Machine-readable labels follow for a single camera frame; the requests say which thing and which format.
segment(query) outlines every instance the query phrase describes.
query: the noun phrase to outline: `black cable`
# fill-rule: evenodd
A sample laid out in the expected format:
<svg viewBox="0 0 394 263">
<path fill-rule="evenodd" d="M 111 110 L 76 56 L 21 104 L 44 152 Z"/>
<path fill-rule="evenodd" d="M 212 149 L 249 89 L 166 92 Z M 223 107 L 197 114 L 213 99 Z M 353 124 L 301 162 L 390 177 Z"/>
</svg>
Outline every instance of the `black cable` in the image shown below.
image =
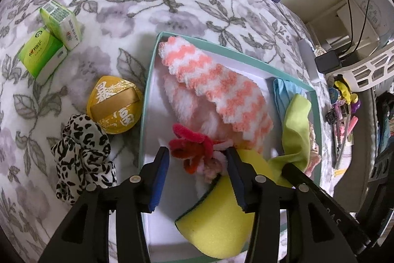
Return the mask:
<svg viewBox="0 0 394 263">
<path fill-rule="evenodd" d="M 346 54 L 344 57 L 341 57 L 341 60 L 344 60 L 345 58 L 347 58 L 347 57 L 349 57 L 350 55 L 352 55 L 353 53 L 355 53 L 356 50 L 357 50 L 357 48 L 359 47 L 360 42 L 361 42 L 361 38 L 362 38 L 362 34 L 364 33 L 365 24 L 367 23 L 367 14 L 368 14 L 368 9 L 369 9 L 369 4 L 370 4 L 370 0 L 368 0 L 367 6 L 366 6 L 366 8 L 365 8 L 364 23 L 363 23 L 363 25 L 362 25 L 361 34 L 360 34 L 360 38 L 359 38 L 358 43 L 357 43 L 356 47 L 354 48 L 354 50 L 353 50 L 351 53 Z M 352 37 L 351 37 L 351 38 L 352 38 L 352 41 L 353 41 L 353 28 L 352 28 L 352 30 L 351 30 L 351 33 L 352 33 Z"/>
<path fill-rule="evenodd" d="M 350 16 L 350 30 L 351 30 L 350 44 L 349 44 L 349 47 L 346 48 L 346 50 L 341 51 L 340 53 L 336 52 L 338 55 L 347 52 L 350 49 L 351 44 L 353 43 L 353 18 L 351 15 L 351 8 L 350 8 L 350 1 L 349 0 L 347 0 L 347 6 L 349 7 L 349 16 Z"/>
<path fill-rule="evenodd" d="M 359 47 L 360 42 L 361 42 L 361 36 L 362 36 L 362 33 L 364 32 L 365 23 L 367 22 L 367 14 L 368 14 L 368 8 L 369 8 L 369 1 L 370 1 L 370 0 L 368 0 L 368 2 L 367 2 L 367 7 L 366 7 L 366 9 L 365 9 L 364 24 L 363 24 L 362 29 L 361 29 L 361 34 L 360 34 L 359 42 L 357 43 L 356 48 L 355 48 L 354 50 L 357 50 L 357 48 Z"/>
</svg>

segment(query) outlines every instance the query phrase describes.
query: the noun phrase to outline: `floral bedspread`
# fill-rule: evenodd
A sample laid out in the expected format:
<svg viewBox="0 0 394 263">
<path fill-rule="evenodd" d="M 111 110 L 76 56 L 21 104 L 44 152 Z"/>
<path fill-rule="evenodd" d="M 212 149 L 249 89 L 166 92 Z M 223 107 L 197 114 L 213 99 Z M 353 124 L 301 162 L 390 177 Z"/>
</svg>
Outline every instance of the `floral bedspread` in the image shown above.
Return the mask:
<svg viewBox="0 0 394 263">
<path fill-rule="evenodd" d="M 103 75 L 145 86 L 156 35 L 171 31 L 204 38 L 267 62 L 310 84 L 297 41 L 309 37 L 297 16 L 271 0 L 57 0 L 74 10 L 83 41 L 44 86 L 17 52 L 42 22 L 37 9 L 48 0 L 0 3 L 0 226 L 26 262 L 36 262 L 69 207 L 56 198 L 50 152 L 70 116 L 83 112 Z M 312 84 L 321 110 L 324 84 Z M 333 193 L 330 129 L 323 131 L 322 187 Z M 111 137 L 118 181 L 137 172 L 139 126 Z M 116 262 L 115 215 L 110 219 L 110 256 Z M 280 257 L 286 252 L 280 237 Z M 243 262 L 244 254 L 235 262 Z"/>
</svg>

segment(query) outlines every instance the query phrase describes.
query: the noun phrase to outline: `fuzzy pink sock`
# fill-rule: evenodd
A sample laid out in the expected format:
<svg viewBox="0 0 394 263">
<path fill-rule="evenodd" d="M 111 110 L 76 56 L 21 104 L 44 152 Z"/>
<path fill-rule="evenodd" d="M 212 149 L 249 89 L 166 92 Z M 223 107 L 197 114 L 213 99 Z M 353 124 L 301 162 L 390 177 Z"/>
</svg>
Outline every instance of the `fuzzy pink sock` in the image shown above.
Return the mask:
<svg viewBox="0 0 394 263">
<path fill-rule="evenodd" d="M 213 140 L 263 150 L 273 124 L 252 80 L 215 63 L 180 36 L 160 43 L 159 55 L 169 69 L 164 88 L 181 124 Z"/>
</svg>

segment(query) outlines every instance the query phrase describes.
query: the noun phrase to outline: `white plastic basket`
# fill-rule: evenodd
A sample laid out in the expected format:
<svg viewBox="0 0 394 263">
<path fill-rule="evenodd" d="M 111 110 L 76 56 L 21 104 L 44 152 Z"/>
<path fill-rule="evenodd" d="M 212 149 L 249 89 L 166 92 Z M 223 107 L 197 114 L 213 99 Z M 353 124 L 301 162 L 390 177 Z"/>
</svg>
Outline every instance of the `white plastic basket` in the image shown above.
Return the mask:
<svg viewBox="0 0 394 263">
<path fill-rule="evenodd" d="M 363 60 L 342 67 L 326 77 L 342 74 L 352 92 L 362 92 L 394 75 L 394 43 L 386 45 Z"/>
</svg>

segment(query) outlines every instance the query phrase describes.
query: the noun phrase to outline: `light blue cloth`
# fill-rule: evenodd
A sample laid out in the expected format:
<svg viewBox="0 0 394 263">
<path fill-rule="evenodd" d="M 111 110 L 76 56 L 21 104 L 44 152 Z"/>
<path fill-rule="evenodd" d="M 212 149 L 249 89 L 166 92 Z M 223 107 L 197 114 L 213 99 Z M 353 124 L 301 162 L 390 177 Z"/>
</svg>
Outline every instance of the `light blue cloth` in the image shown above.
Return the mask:
<svg viewBox="0 0 394 263">
<path fill-rule="evenodd" d="M 296 84 L 275 78 L 273 81 L 273 93 L 276 108 L 279 113 L 280 123 L 283 125 L 287 107 L 290 105 L 295 94 L 300 94 L 307 98 L 305 90 Z"/>
</svg>

